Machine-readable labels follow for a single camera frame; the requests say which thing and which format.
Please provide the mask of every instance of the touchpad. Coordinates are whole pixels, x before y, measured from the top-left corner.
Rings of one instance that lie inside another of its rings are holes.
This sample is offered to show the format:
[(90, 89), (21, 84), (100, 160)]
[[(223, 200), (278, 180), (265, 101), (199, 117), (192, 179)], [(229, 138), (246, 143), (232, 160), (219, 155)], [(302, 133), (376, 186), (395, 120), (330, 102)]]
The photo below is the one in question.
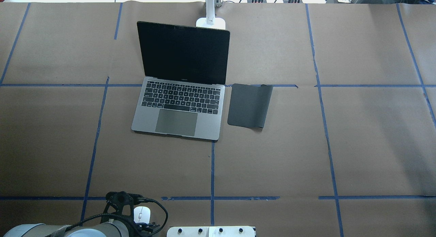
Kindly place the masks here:
[(193, 136), (196, 125), (197, 113), (161, 109), (157, 119), (156, 132)]

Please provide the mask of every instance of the black screen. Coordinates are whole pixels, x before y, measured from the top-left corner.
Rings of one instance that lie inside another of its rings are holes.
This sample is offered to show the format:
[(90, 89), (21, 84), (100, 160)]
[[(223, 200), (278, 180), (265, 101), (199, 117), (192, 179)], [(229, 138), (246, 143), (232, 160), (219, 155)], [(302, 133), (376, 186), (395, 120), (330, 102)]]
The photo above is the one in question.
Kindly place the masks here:
[(138, 21), (146, 76), (225, 84), (230, 32)]

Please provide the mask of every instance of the white mouse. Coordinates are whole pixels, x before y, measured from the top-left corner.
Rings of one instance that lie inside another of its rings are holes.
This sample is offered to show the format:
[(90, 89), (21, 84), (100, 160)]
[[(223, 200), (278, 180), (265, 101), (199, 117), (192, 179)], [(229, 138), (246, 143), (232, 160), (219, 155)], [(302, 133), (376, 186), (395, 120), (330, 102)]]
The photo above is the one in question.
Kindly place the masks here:
[(146, 206), (137, 206), (134, 209), (135, 223), (150, 223), (150, 209)]

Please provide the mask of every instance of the open laptop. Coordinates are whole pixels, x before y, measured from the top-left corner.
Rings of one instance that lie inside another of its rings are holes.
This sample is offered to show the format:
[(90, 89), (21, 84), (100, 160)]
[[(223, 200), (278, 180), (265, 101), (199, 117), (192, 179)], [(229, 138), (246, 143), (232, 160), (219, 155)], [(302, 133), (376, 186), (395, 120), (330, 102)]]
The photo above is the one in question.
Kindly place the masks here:
[(230, 32), (138, 21), (146, 77), (132, 130), (218, 140)]

